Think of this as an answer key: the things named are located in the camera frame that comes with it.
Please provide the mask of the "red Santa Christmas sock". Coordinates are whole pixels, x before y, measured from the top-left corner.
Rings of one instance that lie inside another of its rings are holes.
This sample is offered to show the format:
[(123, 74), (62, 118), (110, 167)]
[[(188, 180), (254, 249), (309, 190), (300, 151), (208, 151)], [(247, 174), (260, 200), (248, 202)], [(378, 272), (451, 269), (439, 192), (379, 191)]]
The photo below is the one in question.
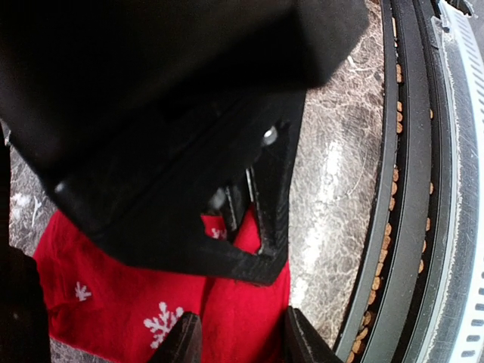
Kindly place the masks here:
[(146, 362), (186, 312), (200, 316), (204, 362), (280, 362), (290, 270), (257, 287), (243, 281), (132, 268), (96, 247), (63, 213), (34, 260), (49, 333), (114, 362)]

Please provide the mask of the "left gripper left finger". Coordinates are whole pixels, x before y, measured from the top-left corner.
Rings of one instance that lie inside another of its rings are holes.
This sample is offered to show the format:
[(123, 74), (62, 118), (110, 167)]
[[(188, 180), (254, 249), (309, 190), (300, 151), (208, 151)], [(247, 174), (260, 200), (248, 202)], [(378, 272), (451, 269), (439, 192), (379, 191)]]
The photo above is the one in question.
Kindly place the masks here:
[(202, 324), (200, 317), (185, 312), (157, 348), (150, 363), (201, 363)]

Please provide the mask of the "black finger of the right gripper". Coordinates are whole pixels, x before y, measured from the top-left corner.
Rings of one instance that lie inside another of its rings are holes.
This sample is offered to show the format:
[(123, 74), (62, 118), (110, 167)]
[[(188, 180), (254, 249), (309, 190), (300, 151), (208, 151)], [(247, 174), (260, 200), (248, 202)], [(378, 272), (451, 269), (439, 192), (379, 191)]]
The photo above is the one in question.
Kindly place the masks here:
[(240, 171), (229, 152), (157, 177), (93, 241), (125, 265), (273, 284), (288, 260), (289, 194), (301, 123), (282, 120)]

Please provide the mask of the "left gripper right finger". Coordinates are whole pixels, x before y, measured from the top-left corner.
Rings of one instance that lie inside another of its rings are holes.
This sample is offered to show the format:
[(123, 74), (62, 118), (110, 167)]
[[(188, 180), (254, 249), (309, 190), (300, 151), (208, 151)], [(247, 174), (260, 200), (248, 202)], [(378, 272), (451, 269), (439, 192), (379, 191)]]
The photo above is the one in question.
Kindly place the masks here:
[(289, 363), (343, 363), (297, 308), (284, 313), (283, 357)]

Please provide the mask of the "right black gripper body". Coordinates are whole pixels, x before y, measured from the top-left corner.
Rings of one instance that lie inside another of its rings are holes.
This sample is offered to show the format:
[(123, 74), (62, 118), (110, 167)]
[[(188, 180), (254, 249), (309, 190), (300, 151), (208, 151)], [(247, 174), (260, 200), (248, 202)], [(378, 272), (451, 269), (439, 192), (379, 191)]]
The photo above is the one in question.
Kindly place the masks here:
[(1, 120), (64, 212), (200, 212), (368, 27), (363, 1), (3, 1)]

